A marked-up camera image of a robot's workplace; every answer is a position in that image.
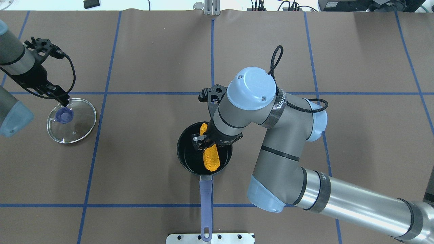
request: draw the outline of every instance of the yellow corn cob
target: yellow corn cob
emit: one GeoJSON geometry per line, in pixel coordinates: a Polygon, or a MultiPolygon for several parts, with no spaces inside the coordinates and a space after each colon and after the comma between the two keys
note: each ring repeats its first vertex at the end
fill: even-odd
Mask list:
{"type": "MultiPolygon", "coordinates": [[[[200,135],[203,135],[207,131],[207,124],[202,124],[200,135]]],[[[220,158],[218,157],[217,146],[213,145],[210,148],[205,149],[204,153],[204,164],[205,168],[213,172],[220,167],[220,158]]]]}

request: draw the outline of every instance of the light blue plastic cap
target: light blue plastic cap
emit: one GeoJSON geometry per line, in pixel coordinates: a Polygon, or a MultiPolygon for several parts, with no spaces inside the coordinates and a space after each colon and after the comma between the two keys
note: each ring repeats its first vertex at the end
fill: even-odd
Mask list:
{"type": "Polygon", "coordinates": [[[6,23],[0,20],[0,36],[6,33],[8,29],[6,23]]]}
{"type": "MultiPolygon", "coordinates": [[[[320,109],[321,106],[313,103],[311,101],[309,101],[308,99],[306,99],[309,104],[310,107],[312,109],[320,109]]],[[[306,140],[308,142],[313,142],[318,140],[318,138],[321,137],[321,134],[323,131],[326,130],[327,127],[327,112],[325,110],[318,112],[318,113],[313,113],[313,128],[312,128],[312,134],[310,134],[310,137],[306,140]]]]}
{"type": "Polygon", "coordinates": [[[249,189],[247,190],[247,197],[250,202],[258,208],[272,212],[280,213],[285,206],[285,203],[278,199],[273,193],[271,193],[265,186],[263,186],[252,175],[250,178],[249,189]]]}
{"type": "Polygon", "coordinates": [[[273,101],[276,84],[267,72],[256,67],[241,70],[227,87],[227,98],[239,109],[258,110],[273,101]]]}
{"type": "Polygon", "coordinates": [[[26,127],[33,118],[33,113],[21,101],[18,101],[3,120],[0,126],[0,135],[13,136],[26,127]]]}

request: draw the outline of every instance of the white label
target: white label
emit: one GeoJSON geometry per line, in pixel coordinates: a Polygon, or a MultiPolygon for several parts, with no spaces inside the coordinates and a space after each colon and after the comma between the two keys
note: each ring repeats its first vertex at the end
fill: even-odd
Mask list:
{"type": "Polygon", "coordinates": [[[326,8],[334,8],[338,5],[338,2],[329,2],[325,5],[326,8]]]}

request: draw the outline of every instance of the blue handle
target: blue handle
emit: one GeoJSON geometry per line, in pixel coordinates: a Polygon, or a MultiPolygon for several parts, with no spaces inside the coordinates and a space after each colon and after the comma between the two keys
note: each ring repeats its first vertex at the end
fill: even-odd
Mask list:
{"type": "Polygon", "coordinates": [[[211,241],[213,237],[213,213],[211,206],[211,193],[213,190],[213,181],[199,181],[201,189],[201,238],[203,241],[211,241]]]}

